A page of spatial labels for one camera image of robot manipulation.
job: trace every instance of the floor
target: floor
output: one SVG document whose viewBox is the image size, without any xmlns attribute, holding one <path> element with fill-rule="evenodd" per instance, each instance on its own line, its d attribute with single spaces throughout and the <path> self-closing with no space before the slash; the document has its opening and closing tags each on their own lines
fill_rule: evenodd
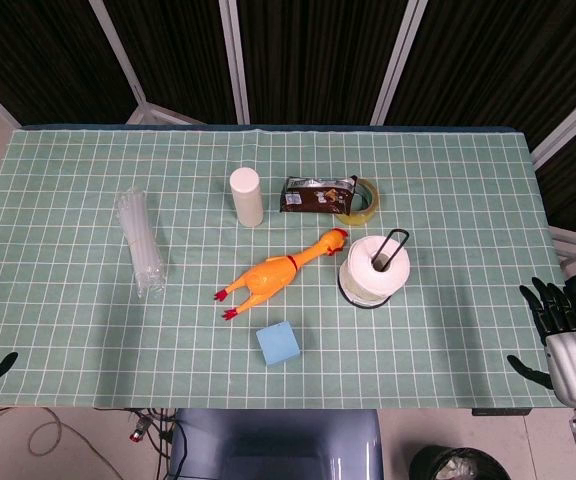
<svg viewBox="0 0 576 480">
<path fill-rule="evenodd" d="M 11 129 L 0 119 L 0 160 Z M 157 454 L 148 441 L 128 439 L 136 419 L 126 412 L 59 408 L 61 421 L 89 439 L 125 480 L 154 479 Z M 576 480 L 576 449 L 568 427 L 568 409 L 535 409 L 526 417 L 473 417 L 469 410 L 381 410 L 384 472 L 387 480 L 405 480 L 414 453 L 423 445 L 470 446 L 495 457 L 513 480 Z M 116 478 L 83 440 L 65 429 L 46 456 L 28 451 L 32 431 L 52 418 L 42 409 L 19 408 L 0 414 L 0 479 Z M 55 427 L 32 441 L 43 451 L 55 441 Z M 59 471 L 68 468 L 67 472 Z"/>
</svg>

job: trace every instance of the rubber chicken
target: rubber chicken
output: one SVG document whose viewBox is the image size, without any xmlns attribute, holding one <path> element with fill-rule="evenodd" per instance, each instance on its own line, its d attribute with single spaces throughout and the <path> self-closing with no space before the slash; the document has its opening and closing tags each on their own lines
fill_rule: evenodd
<svg viewBox="0 0 576 480">
<path fill-rule="evenodd" d="M 255 265 L 241 277 L 215 294 L 215 300 L 223 302 L 230 292 L 240 287 L 248 287 L 250 297 L 237 308 L 226 310 L 223 318 L 230 320 L 250 307 L 265 302 L 279 290 L 293 281 L 301 267 L 320 255 L 334 255 L 341 251 L 348 233 L 341 228 L 333 228 L 324 233 L 312 247 L 296 255 L 270 257 Z"/>
</svg>

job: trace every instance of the blue foam cube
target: blue foam cube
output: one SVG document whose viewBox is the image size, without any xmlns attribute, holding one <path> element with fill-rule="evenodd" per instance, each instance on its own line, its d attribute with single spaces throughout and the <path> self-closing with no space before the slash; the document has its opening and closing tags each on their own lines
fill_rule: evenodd
<svg viewBox="0 0 576 480">
<path fill-rule="evenodd" d="M 285 362 L 299 355 L 297 339 L 288 322 L 281 322 L 257 330 L 257 340 L 264 353 L 266 365 Z"/>
</svg>

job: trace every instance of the chicken's red feet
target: chicken's red feet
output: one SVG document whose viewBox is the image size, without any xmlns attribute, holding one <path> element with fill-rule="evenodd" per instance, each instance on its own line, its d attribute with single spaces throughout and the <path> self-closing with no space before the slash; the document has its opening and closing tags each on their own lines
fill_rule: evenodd
<svg viewBox="0 0 576 480">
<path fill-rule="evenodd" d="M 219 290 L 217 293 L 215 293 L 215 300 L 219 300 L 220 302 L 223 302 L 227 296 L 228 296 L 228 292 L 224 288 L 223 290 Z"/>
<path fill-rule="evenodd" d="M 236 317 L 236 316 L 237 316 L 237 309 L 235 309 L 235 308 L 231 308 L 230 310 L 226 310 L 224 312 L 224 314 L 222 315 L 222 317 L 225 320 L 230 320 L 231 318 Z"/>
</svg>

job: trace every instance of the black trash can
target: black trash can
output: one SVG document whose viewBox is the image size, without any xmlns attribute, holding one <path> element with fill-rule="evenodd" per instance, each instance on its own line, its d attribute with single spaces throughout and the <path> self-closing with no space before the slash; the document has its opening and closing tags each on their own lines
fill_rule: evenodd
<svg viewBox="0 0 576 480">
<path fill-rule="evenodd" d="M 436 480 L 437 474 L 453 458 L 467 459 L 475 465 L 469 480 L 510 480 L 497 460 L 476 448 L 450 448 L 430 445 L 422 448 L 410 464 L 410 480 Z"/>
</svg>

